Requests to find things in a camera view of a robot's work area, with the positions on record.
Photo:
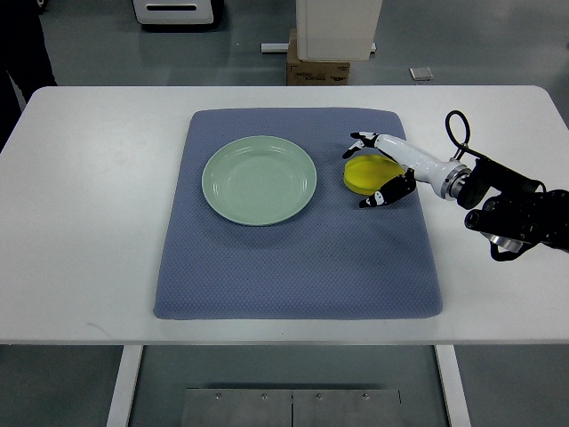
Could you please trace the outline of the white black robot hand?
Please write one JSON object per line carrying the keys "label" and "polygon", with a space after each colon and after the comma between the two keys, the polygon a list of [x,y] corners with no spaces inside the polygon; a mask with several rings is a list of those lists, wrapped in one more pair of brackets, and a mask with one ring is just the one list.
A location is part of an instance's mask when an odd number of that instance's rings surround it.
{"label": "white black robot hand", "polygon": [[457,198],[470,175],[470,169],[461,162],[443,162],[396,136],[381,133],[352,133],[350,136],[356,141],[344,152],[343,159],[351,158],[361,149],[374,148],[404,170],[360,201],[360,208],[391,205],[414,192],[417,181],[429,184],[442,199]]}

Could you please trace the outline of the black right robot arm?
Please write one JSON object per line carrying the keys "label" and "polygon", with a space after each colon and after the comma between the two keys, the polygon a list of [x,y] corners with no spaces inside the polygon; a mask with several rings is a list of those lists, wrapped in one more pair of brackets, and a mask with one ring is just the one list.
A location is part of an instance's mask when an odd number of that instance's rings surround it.
{"label": "black right robot arm", "polygon": [[468,153],[476,163],[449,178],[444,194],[469,211],[464,225],[488,239],[491,257],[514,261],[538,244],[567,252],[568,191],[548,190],[471,149],[469,122],[459,110],[447,114],[445,129],[457,148],[453,158],[459,161]]}

